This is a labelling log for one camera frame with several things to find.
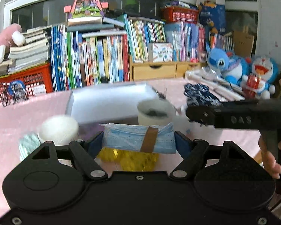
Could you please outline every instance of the wooden shelf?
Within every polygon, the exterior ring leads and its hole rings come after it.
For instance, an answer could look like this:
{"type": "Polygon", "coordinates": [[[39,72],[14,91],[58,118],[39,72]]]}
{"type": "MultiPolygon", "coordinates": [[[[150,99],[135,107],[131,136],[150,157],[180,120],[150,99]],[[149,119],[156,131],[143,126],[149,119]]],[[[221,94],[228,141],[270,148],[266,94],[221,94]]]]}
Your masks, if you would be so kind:
{"type": "Polygon", "coordinates": [[[130,80],[152,80],[162,78],[184,77],[187,70],[204,67],[206,63],[193,62],[144,62],[133,63],[129,57],[130,80]]]}

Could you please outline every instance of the stuffed toy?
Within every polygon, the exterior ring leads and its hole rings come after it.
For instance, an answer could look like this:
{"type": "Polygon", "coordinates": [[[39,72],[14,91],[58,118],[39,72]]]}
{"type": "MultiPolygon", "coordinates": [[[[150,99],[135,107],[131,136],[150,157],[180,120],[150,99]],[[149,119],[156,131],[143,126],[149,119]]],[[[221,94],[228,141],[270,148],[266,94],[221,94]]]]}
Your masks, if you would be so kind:
{"type": "Polygon", "coordinates": [[[10,47],[24,45],[25,37],[21,32],[21,25],[12,24],[0,33],[0,64],[3,62],[5,54],[10,51],[10,47]]]}
{"type": "Polygon", "coordinates": [[[232,84],[240,85],[243,75],[249,73],[249,67],[244,58],[234,55],[234,52],[225,52],[223,49],[210,49],[206,45],[207,64],[215,71],[220,71],[222,78],[232,84]]]}
{"type": "MultiPolygon", "coordinates": [[[[269,99],[275,93],[275,86],[272,83],[279,73],[275,60],[267,56],[254,57],[250,65],[250,72],[260,77],[257,96],[261,99],[269,99]]],[[[246,84],[247,77],[243,76],[242,81],[242,85],[246,84]]]]}

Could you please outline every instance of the white box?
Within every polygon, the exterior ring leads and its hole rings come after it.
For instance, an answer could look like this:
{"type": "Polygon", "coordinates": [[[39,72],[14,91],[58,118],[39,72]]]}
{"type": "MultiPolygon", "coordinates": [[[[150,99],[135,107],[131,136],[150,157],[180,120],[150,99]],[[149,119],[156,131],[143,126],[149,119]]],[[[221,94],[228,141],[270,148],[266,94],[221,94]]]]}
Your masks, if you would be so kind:
{"type": "Polygon", "coordinates": [[[171,43],[150,43],[148,54],[150,62],[172,62],[173,46],[171,43]]]}

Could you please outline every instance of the orange basket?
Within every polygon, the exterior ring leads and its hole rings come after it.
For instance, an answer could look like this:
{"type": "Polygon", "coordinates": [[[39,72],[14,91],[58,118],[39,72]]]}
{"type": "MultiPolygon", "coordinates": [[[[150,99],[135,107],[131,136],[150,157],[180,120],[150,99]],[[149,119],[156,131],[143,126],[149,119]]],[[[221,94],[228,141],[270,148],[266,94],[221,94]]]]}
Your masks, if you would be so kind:
{"type": "Polygon", "coordinates": [[[175,6],[165,7],[162,12],[167,23],[182,21],[196,24],[199,16],[198,10],[175,6]]]}
{"type": "Polygon", "coordinates": [[[26,86],[26,95],[28,97],[34,96],[34,86],[40,86],[42,84],[45,85],[47,93],[53,92],[50,73],[50,63],[47,63],[22,72],[0,77],[0,102],[1,94],[4,90],[2,83],[10,83],[13,80],[21,80],[24,82],[26,86]]]}

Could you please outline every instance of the screw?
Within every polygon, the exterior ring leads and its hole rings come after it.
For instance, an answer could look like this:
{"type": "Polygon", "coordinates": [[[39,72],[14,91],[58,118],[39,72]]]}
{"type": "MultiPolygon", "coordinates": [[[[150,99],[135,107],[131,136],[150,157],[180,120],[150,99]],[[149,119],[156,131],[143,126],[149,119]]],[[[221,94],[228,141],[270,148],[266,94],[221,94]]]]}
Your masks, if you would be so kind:
{"type": "Polygon", "coordinates": [[[90,173],[90,175],[94,178],[102,178],[105,175],[105,172],[102,170],[94,170],[90,173]]]}
{"type": "Polygon", "coordinates": [[[18,217],[14,217],[11,221],[14,225],[21,225],[22,224],[21,219],[18,218],[18,217]]]}
{"type": "Polygon", "coordinates": [[[267,224],[267,219],[265,217],[262,217],[258,220],[258,225],[266,225],[267,224]]]}
{"type": "Polygon", "coordinates": [[[187,172],[183,170],[176,170],[172,174],[176,178],[184,178],[187,176],[187,172]]]}

